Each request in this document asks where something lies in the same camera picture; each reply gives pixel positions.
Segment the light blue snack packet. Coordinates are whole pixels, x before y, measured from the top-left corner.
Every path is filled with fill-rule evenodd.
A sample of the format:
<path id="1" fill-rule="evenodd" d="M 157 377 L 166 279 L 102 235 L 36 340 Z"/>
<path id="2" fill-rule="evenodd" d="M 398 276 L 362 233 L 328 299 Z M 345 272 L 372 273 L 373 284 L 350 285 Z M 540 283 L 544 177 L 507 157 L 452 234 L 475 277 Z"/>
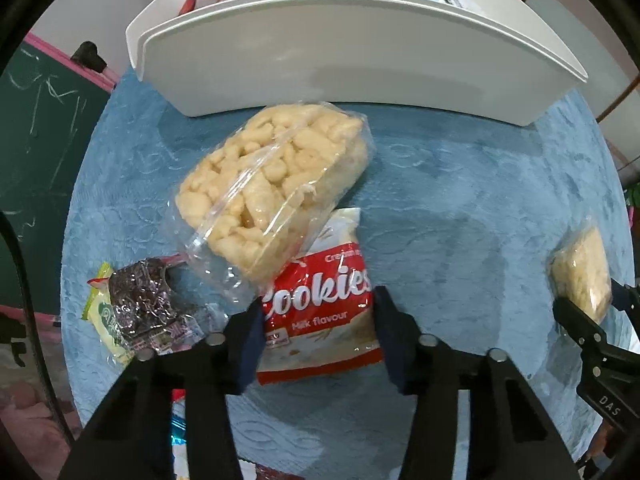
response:
<path id="1" fill-rule="evenodd" d="M 484 14 L 483 9 L 474 0 L 430 0 L 448 6 L 455 6 L 458 9 L 467 10 L 476 14 Z"/>

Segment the small clear puffed snack bag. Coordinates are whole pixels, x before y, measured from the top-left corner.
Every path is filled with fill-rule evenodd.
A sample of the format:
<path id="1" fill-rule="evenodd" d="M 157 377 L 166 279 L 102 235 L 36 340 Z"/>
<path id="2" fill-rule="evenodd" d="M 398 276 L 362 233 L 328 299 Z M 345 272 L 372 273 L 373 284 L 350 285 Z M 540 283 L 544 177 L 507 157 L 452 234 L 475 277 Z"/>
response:
<path id="1" fill-rule="evenodd" d="M 608 258 L 598 225 L 586 217 L 552 252 L 548 272 L 555 297 L 570 300 L 601 324 L 612 299 Z"/>

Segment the blue plush table cover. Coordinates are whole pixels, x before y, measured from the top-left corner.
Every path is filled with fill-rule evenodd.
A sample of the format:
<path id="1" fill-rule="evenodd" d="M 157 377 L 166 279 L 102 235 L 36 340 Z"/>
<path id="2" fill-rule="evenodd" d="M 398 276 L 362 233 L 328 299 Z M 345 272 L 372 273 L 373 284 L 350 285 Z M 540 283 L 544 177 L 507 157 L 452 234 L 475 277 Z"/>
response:
<path id="1" fill-rule="evenodd" d="M 375 156 L 346 197 L 372 281 L 424 332 L 456 349 L 506 350 L 573 455 L 599 416 L 575 388 L 579 350 L 555 325 L 547 262 L 565 234 L 597 223 L 617 281 L 634 279 L 622 187 L 578 91 L 533 124 L 426 108 L 365 105 Z M 93 131 L 64 235 L 64 356 L 76 410 L 88 420 L 118 376 L 81 317 L 102 263 L 172 252 L 170 193 L 247 112 L 186 118 L 134 74 L 122 76 Z M 390 479 L 413 400 L 375 364 L 334 376 L 258 386 L 229 401 L 243 457 L 307 479 Z"/>

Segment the red cookies milk flavour bag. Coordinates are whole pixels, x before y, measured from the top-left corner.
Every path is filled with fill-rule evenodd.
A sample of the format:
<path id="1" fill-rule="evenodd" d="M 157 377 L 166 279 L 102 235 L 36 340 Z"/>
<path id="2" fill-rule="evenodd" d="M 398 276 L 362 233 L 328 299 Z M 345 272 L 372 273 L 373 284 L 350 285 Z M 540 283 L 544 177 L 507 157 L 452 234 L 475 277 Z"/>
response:
<path id="1" fill-rule="evenodd" d="M 375 364 L 382 350 L 372 316 L 373 285 L 357 229 L 358 208 L 334 210 L 308 252 L 291 261 L 262 296 L 262 385 Z"/>

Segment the clear bag puffed corn snacks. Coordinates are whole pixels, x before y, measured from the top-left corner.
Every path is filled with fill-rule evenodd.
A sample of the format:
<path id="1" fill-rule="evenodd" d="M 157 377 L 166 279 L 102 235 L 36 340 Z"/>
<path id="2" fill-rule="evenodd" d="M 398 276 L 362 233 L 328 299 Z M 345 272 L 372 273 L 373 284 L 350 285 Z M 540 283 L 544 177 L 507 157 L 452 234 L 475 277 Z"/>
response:
<path id="1" fill-rule="evenodd" d="M 265 107 L 176 185 L 168 232 L 203 283 L 243 307 L 306 252 L 373 155 L 363 114 L 327 102 Z"/>

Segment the clear red dark snack packet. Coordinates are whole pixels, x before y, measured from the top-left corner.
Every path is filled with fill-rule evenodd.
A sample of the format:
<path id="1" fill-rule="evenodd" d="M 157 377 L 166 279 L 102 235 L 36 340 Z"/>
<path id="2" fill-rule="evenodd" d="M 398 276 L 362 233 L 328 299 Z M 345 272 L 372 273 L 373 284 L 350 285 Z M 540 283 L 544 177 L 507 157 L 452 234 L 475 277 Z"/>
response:
<path id="1" fill-rule="evenodd" d="M 108 278 L 112 326 L 128 353 L 188 350 L 227 325 L 219 304 L 194 302 L 171 287 L 169 271 L 183 265 L 179 255 L 145 258 Z"/>

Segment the green yellow snack packet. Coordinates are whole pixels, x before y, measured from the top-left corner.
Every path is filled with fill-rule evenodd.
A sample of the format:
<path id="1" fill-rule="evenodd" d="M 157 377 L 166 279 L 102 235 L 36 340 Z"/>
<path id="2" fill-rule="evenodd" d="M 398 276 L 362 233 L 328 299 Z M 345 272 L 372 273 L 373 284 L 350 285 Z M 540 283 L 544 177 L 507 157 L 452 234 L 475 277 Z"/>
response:
<path id="1" fill-rule="evenodd" d="M 126 366 L 132 359 L 132 352 L 122 338 L 111 305 L 108 279 L 113 272 L 111 265 L 104 262 L 100 265 L 96 276 L 87 282 L 90 292 L 81 318 L 88 321 L 96 330 L 100 341 L 111 355 L 111 361 Z"/>

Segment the white plastic storage bin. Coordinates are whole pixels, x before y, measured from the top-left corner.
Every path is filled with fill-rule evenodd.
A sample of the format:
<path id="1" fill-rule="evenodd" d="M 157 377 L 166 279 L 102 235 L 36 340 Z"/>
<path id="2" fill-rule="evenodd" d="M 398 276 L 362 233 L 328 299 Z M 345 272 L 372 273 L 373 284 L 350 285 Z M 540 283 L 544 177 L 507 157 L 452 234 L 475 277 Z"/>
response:
<path id="1" fill-rule="evenodd" d="M 230 0 L 128 25 L 130 64 L 183 115 L 296 101 L 452 110 L 517 126 L 588 75 L 522 0 Z"/>

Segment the blue white snack packet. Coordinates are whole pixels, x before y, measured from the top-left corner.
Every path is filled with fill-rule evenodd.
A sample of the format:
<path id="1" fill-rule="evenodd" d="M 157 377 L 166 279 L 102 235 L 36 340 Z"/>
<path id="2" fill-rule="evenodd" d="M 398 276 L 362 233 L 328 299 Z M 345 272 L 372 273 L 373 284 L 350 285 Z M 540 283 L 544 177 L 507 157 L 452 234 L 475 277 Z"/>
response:
<path id="1" fill-rule="evenodd" d="M 184 406 L 176 404 L 171 413 L 171 446 L 174 461 L 174 477 L 177 480 L 189 480 L 188 460 L 186 459 L 186 420 Z"/>

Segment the green chalkboard pink frame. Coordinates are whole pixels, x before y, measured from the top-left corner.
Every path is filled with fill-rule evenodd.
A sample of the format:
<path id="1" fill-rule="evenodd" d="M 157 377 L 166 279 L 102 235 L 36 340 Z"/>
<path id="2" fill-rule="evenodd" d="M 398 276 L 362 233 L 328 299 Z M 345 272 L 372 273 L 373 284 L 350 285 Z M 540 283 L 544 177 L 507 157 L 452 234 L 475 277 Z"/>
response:
<path id="1" fill-rule="evenodd" d="M 39 315 L 60 313 L 70 196 L 111 90 L 33 34 L 1 75 L 1 210 L 20 243 Z"/>

